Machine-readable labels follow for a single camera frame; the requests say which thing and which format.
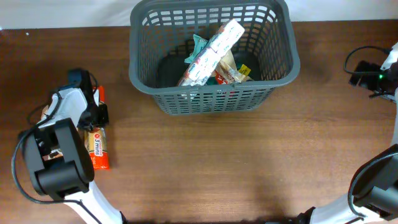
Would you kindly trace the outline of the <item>green Nescafe coffee bag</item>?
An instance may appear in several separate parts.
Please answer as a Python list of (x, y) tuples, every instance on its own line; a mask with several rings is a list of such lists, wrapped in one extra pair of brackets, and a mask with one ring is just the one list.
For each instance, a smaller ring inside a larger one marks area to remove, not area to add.
[[(243, 82), (253, 81), (253, 79), (249, 76), (251, 69), (247, 67), (245, 64), (240, 65), (238, 72), (244, 75)], [(222, 77), (217, 71), (214, 71), (211, 77), (206, 82), (206, 85), (224, 85), (230, 83), (231, 83), (230, 81)]]

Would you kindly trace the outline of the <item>orange spaghetti packet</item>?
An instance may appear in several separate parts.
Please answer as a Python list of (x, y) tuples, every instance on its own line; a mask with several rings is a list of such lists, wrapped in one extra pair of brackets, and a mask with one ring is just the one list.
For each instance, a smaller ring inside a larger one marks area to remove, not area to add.
[(94, 99), (99, 108), (99, 124), (96, 124), (92, 131), (84, 132), (85, 147), (95, 170), (109, 170), (109, 153), (105, 132), (105, 127), (109, 124), (109, 115), (103, 86), (98, 87)]

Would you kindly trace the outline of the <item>teal wet wipes pack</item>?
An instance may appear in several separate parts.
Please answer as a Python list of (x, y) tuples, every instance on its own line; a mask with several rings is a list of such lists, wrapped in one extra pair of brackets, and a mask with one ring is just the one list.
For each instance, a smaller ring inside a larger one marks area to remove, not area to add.
[(194, 49), (193, 52), (184, 60), (184, 63), (191, 64), (196, 56), (206, 47), (208, 40), (200, 37), (199, 35), (193, 34)]

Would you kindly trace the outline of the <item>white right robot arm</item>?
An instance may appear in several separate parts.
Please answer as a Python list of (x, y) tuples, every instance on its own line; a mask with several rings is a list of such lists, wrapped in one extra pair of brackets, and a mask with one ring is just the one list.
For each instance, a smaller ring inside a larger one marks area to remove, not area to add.
[[(360, 61), (355, 70), (346, 66), (349, 58), (362, 49), (376, 49), (387, 55), (382, 65)], [(343, 70), (351, 75), (350, 85), (372, 92), (369, 98), (397, 103), (397, 44), (390, 48), (372, 45), (348, 54)], [(390, 146), (363, 164), (351, 179), (348, 192), (323, 207), (312, 207), (287, 223), (372, 223), (397, 218), (397, 123)]]

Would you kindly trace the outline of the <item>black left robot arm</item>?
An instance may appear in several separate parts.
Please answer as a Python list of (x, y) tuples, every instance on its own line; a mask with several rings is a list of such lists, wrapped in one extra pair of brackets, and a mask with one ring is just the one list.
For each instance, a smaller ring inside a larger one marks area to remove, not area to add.
[(11, 171), (21, 194), (34, 203), (65, 204), (86, 223), (127, 223), (96, 185), (94, 156), (104, 157), (104, 141), (99, 131), (109, 123), (103, 90), (87, 70), (68, 72), (68, 83), (53, 91), (40, 121), (22, 132), (15, 151), (21, 152), (30, 181), (39, 195), (31, 197)]

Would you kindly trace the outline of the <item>beige snack bag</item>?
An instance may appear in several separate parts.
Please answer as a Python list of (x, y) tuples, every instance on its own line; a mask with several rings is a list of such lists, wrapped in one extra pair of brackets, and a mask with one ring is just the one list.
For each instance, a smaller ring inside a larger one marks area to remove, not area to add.
[(217, 71), (222, 77), (231, 83), (242, 83), (244, 75), (238, 72), (232, 52), (229, 50), (221, 58), (214, 71)]

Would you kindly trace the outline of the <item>Kleenex tissue multipack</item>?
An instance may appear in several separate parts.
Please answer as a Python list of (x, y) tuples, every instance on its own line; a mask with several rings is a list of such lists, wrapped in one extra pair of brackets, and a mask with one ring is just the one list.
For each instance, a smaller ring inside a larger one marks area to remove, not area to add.
[(236, 20), (225, 22), (196, 56), (178, 82), (178, 86), (205, 85), (221, 58), (244, 34), (244, 27)]

